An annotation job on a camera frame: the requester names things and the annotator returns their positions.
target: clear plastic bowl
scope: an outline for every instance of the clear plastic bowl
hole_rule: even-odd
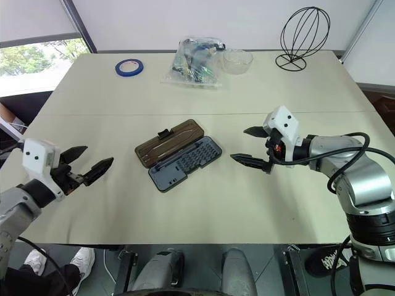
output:
[[[251,65],[252,54],[241,49],[226,49],[223,53],[223,69],[230,74],[243,74]]]

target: brown case lid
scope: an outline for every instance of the brown case lid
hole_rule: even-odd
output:
[[[170,131],[165,129],[157,137],[137,146],[135,152],[141,163],[150,168],[203,136],[203,129],[193,119],[188,119]]]

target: black wire sculpture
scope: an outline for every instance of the black wire sculpture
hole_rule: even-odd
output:
[[[324,18],[324,27],[320,28],[320,18]],[[294,36],[292,38],[292,46],[288,48],[285,44],[285,33],[286,27],[292,21],[297,22],[296,29],[294,32]],[[304,7],[296,11],[285,23],[283,31],[281,32],[280,36],[280,45],[285,54],[279,55],[276,58],[276,64],[287,71],[301,71],[306,68],[306,61],[304,60],[305,57],[311,56],[319,51],[322,46],[325,44],[325,41],[328,39],[329,29],[331,27],[331,21],[329,15],[323,9],[318,7]],[[305,37],[301,35],[302,30],[304,32],[307,31]],[[323,32],[323,38],[320,42],[316,42],[317,33],[318,31]],[[302,49],[303,44],[308,39],[311,39],[310,44],[308,45],[307,49]]]

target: plastic bag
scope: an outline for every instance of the plastic bag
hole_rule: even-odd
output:
[[[225,44],[217,38],[189,37],[181,40],[163,82],[221,86],[220,55],[223,50]]]

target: floor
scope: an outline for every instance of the floor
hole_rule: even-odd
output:
[[[39,246],[44,248],[59,266],[70,262],[78,250],[78,247],[69,245],[39,244]],[[283,262],[279,263],[277,256],[275,256],[277,254],[275,254],[274,245],[134,245],[132,249],[138,254],[138,265],[134,273],[138,274],[151,257],[168,247],[184,251],[186,261],[183,287],[219,290],[222,275],[222,253],[230,247],[237,247],[245,253],[249,261],[259,296],[286,295],[279,266]],[[9,266],[18,268],[30,250],[31,248],[28,245],[23,242],[17,242],[12,249]],[[95,249],[95,252],[95,265],[91,275],[81,285],[78,292],[79,296],[108,296],[114,290],[114,283],[104,269],[103,250]],[[311,250],[301,251],[301,259],[304,260],[310,252]],[[115,278],[120,263],[118,254],[118,251],[106,252],[107,266]],[[48,263],[44,274],[52,271],[54,271],[54,268]],[[310,295],[331,295],[328,277],[316,279],[308,274],[305,277]],[[341,270],[336,278],[336,286],[338,292],[342,292],[342,295],[352,295],[348,282],[348,270]]]

